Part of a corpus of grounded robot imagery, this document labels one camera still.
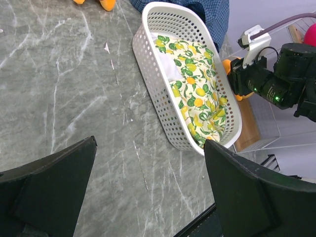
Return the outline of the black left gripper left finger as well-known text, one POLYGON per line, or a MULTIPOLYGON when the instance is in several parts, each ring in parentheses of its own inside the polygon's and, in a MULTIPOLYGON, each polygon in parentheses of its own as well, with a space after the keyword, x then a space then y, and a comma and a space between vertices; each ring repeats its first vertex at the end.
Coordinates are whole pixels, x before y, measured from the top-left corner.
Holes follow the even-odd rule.
POLYGON ((0 235, 30 225, 50 237, 74 234, 97 151, 94 136, 0 174, 0 235))

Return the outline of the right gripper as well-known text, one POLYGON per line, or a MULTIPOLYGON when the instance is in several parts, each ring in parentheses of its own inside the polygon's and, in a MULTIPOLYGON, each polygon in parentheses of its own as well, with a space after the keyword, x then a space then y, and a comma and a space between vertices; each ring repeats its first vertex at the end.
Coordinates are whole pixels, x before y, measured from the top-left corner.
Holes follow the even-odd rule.
POLYGON ((267 69, 266 57, 261 57, 246 69, 242 63, 243 59, 238 58, 231 61, 228 79, 234 94, 244 96, 253 92, 280 109, 291 108, 290 84, 267 69))

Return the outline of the yellow plush red dotted dress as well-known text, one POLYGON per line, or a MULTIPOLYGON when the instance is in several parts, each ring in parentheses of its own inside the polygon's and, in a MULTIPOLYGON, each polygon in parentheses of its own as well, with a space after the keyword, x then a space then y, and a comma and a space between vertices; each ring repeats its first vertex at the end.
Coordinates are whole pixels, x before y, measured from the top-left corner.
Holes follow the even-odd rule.
MULTIPOLYGON (((231 72, 231 60, 225 59, 225 60, 222 61, 222 64, 223 64, 223 67, 225 69, 226 74, 229 75, 230 72, 231 72)), ((243 99, 249 98, 253 94, 254 94, 253 92, 251 92, 251 93, 249 93, 247 95, 244 95, 244 96, 240 96, 240 95, 236 95, 235 94, 235 98, 236 98, 237 101, 242 101, 243 99)))

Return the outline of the black-haired doll pink striped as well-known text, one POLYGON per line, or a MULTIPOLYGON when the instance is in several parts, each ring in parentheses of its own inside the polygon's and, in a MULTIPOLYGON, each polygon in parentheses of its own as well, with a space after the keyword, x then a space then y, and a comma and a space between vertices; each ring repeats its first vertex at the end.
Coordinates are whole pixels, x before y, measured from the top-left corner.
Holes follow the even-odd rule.
POLYGON ((311 46, 316 46, 316 23, 314 23, 307 29, 304 35, 303 43, 311 46))

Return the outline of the yellow plush face-down red dress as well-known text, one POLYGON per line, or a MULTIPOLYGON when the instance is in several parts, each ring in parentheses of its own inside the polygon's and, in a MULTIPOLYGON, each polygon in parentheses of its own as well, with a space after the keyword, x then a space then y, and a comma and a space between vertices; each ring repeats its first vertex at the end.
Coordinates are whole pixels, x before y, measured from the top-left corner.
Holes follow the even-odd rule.
MULTIPOLYGON (((73 2, 81 5, 85 0, 73 0, 73 2)), ((106 11, 112 11, 116 4, 116 0, 99 0, 99 2, 106 11)))

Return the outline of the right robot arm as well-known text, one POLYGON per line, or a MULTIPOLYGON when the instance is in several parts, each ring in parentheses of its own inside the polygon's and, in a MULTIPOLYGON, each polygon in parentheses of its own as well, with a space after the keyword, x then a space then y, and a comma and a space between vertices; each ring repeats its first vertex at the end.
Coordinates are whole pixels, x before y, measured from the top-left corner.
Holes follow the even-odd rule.
POLYGON ((303 43, 286 43, 276 53, 273 70, 258 53, 250 66, 242 59, 230 63, 228 80, 234 94, 255 93, 279 109, 297 106, 294 116, 316 120, 316 48, 303 43))

